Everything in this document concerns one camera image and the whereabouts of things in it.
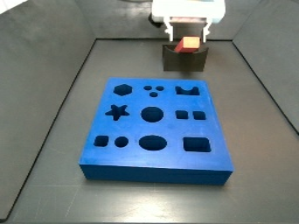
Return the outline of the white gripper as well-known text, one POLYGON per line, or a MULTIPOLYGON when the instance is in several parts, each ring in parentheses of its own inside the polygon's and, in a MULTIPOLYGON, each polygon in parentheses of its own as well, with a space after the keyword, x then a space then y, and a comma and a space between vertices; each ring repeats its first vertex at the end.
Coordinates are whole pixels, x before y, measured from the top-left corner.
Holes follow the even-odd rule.
POLYGON ((164 32, 174 42, 174 26, 171 18, 199 18, 203 23, 200 32, 200 42, 207 42, 211 31, 211 24, 216 24, 226 15, 224 0, 154 0, 152 1, 152 20, 163 22, 164 32))

